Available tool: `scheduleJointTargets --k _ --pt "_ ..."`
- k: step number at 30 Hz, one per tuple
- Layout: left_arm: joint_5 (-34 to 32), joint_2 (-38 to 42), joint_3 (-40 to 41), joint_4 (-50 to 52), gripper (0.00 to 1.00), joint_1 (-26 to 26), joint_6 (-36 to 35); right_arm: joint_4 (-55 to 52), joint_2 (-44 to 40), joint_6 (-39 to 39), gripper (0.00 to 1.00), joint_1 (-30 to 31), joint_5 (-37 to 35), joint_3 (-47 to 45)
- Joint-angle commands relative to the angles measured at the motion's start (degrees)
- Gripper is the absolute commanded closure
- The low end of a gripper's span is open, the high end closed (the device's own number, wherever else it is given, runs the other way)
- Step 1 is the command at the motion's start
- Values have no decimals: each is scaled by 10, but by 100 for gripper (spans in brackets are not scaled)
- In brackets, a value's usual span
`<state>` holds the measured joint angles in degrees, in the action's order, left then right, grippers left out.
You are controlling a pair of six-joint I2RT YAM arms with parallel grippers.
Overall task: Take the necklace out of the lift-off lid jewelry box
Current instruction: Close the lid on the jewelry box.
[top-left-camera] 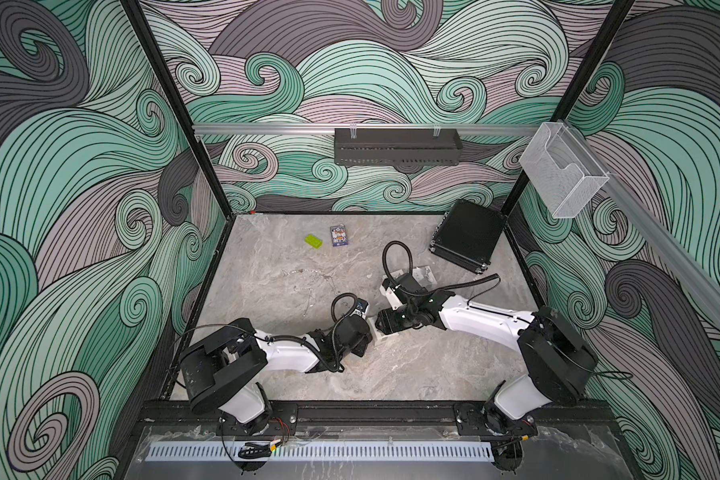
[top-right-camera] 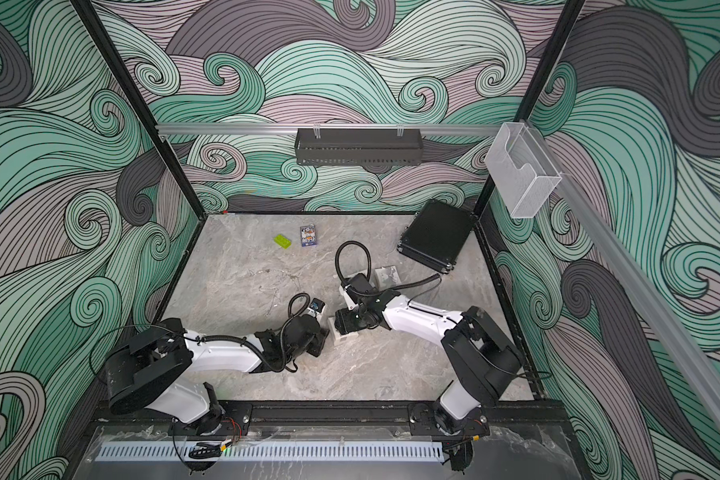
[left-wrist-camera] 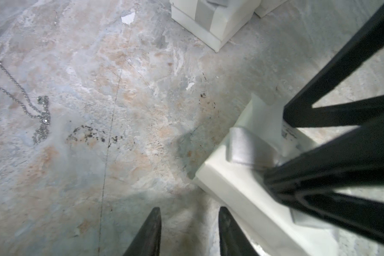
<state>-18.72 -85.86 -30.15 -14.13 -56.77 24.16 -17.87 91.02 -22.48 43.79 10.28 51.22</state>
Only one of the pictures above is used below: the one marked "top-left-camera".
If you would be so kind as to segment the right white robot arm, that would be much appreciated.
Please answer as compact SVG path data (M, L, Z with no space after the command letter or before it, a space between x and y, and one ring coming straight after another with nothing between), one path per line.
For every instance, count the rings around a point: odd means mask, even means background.
M533 436L537 427L532 411L550 404L577 404L592 377L615 381L634 377L628 371L599 370L594 349L568 320L549 307L508 310L474 303L455 293L457 289L499 282L497 274L429 291L414 279L413 255L405 243L387 243L381 262L385 274L381 291L390 304L375 320L381 334L432 326L472 334L522 356L527 373L501 382L481 408L484 425L493 435L512 439Z

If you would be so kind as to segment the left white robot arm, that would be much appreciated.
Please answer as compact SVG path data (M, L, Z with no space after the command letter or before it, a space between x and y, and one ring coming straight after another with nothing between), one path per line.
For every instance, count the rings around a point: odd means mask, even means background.
M343 293L331 304L333 324L304 335L274 335L239 318L187 347L179 357L190 409L222 412L243 425L270 414L257 381L262 372L341 373L348 354L361 357L371 343L368 302Z

